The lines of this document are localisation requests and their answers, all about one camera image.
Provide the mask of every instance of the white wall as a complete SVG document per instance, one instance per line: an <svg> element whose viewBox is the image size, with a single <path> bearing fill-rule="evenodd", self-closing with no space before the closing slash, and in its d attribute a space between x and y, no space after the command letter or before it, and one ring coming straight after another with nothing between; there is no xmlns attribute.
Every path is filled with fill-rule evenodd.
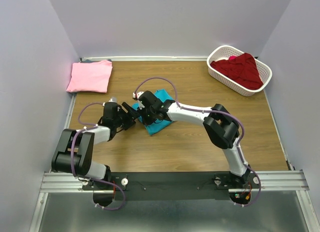
<svg viewBox="0 0 320 232"><path fill-rule="evenodd" d="M81 57L259 55L290 0L50 0Z"/></svg>
<svg viewBox="0 0 320 232"><path fill-rule="evenodd" d="M49 0L0 0L0 231L28 231L77 60Z"/></svg>
<svg viewBox="0 0 320 232"><path fill-rule="evenodd" d="M303 169L320 218L320 0L291 0L259 59L273 70L266 87L282 143Z"/></svg>

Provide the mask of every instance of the wooden table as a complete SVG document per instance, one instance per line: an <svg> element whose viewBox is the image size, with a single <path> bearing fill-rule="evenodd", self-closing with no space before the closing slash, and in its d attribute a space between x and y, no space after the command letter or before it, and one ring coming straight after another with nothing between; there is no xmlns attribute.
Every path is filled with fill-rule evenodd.
<svg viewBox="0 0 320 232"><path fill-rule="evenodd" d="M241 146L253 169L288 169L264 93L244 97L234 92L209 75L205 61L113 62L107 94L77 94L70 128L82 128L77 116L89 103L107 102L115 96L118 103L132 105L137 85L152 76L170 79L184 104L206 107L220 103L240 119L245 127ZM140 91L157 89L166 89L174 96L173 88L162 80L148 81ZM82 121L96 123L102 112L102 106L91 106L83 113ZM229 169L223 152L210 142L205 129L185 122L175 122L153 136L137 122L112 141L95 145L93 160L118 172Z"/></svg>

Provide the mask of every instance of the red garment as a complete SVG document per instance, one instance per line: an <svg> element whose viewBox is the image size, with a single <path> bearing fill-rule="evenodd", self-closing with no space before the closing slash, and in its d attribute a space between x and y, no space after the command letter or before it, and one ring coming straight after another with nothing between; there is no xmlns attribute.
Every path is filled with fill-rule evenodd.
<svg viewBox="0 0 320 232"><path fill-rule="evenodd" d="M211 67L250 90L257 90L263 82L253 56L244 53L232 60L213 61Z"/></svg>

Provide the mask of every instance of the white basket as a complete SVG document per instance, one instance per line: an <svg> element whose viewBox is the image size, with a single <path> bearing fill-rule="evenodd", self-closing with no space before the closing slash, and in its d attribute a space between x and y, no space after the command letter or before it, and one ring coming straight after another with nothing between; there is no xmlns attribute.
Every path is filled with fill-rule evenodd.
<svg viewBox="0 0 320 232"><path fill-rule="evenodd" d="M244 52L231 47L231 46L221 46L215 49L210 56L207 58L206 63L209 68L209 74L213 76L218 81L222 82L223 84L227 85L231 89L235 90L236 92L240 93L244 96L251 96L257 92L262 91L268 82L270 81L272 77L272 71L271 69L264 63L258 61L255 59L256 67L259 72L259 76L261 78L261 81L263 82L262 87L260 87L257 90L250 90L248 88L245 88L244 86L241 86L240 84L236 83L235 81L231 80L230 78L226 77L225 75L218 72L216 69L213 69L210 65L213 61L218 61L222 59L229 59L230 56L240 56Z"/></svg>

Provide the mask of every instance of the pink cloth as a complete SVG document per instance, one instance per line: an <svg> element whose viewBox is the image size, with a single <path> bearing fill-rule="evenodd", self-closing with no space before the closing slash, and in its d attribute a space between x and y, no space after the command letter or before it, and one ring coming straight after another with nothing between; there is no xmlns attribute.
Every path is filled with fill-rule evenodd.
<svg viewBox="0 0 320 232"><path fill-rule="evenodd" d="M73 63L69 93L80 91L106 93L112 70L112 62Z"/></svg>

